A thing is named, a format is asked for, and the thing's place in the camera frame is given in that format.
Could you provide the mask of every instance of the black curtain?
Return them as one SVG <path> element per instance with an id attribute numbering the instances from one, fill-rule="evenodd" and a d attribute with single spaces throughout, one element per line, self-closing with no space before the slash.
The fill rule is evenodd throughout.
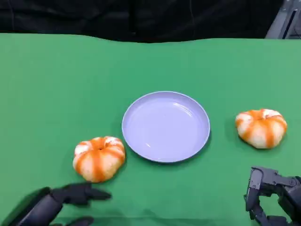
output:
<path id="1" fill-rule="evenodd" d="M 137 42 L 264 38 L 283 0 L 0 0 L 2 32 Z"/>

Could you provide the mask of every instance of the green cloth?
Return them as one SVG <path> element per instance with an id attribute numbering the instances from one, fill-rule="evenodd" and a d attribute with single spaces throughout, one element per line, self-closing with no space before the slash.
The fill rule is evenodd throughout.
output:
<path id="1" fill-rule="evenodd" d="M 207 111 L 211 137 L 179 164 L 144 160 L 129 148 L 113 194 L 90 208 L 65 206 L 57 222 L 91 215 L 100 226 L 252 226 L 245 212 L 250 167 L 301 175 L 301 42 L 198 40 L 138 44 L 85 36 L 1 34 L 0 221 L 31 191 L 83 179 L 73 150 L 98 136 L 122 138 L 121 120 L 138 97 L 184 93 Z M 238 138 L 235 116 L 270 108 L 283 114 L 280 146 L 257 151 Z M 283 215 L 276 197 L 268 215 Z"/>

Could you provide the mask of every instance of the pumpkin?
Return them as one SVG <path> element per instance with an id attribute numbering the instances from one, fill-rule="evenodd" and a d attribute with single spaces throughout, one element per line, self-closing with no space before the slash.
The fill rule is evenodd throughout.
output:
<path id="1" fill-rule="evenodd" d="M 114 176 L 125 158 L 120 139 L 96 137 L 75 147 L 73 167 L 85 180 L 103 182 Z"/>
<path id="2" fill-rule="evenodd" d="M 238 135 L 256 148 L 277 146 L 287 129 L 283 116 L 270 109 L 242 112 L 236 117 L 235 123 Z"/>

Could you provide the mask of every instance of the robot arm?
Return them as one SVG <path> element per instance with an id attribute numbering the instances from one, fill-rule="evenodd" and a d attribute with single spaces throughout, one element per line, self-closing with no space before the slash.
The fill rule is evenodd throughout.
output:
<path id="1" fill-rule="evenodd" d="M 266 216 L 260 206 L 259 196 L 279 196 L 278 203 L 292 219 L 288 223 L 285 217 Z M 278 171 L 263 167 L 252 167 L 246 201 L 246 211 L 250 218 L 262 226 L 301 226 L 301 179 L 283 177 Z"/>
<path id="2" fill-rule="evenodd" d="M 62 188 L 50 189 L 45 187 L 30 196 L 29 202 L 12 220 L 7 220 L 8 226 L 48 226 L 63 208 L 63 204 L 87 206 L 90 200 L 107 200 L 111 195 L 107 192 L 92 188 L 91 183 L 70 184 Z M 88 226 L 93 218 L 79 218 L 69 226 Z"/>

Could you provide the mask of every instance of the plate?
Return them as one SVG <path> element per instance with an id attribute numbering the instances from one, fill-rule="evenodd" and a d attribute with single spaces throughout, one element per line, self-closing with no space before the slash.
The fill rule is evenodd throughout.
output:
<path id="1" fill-rule="evenodd" d="M 181 93 L 149 93 L 133 102 L 122 120 L 128 146 L 143 158 L 177 162 L 198 153 L 210 134 L 203 107 Z"/>

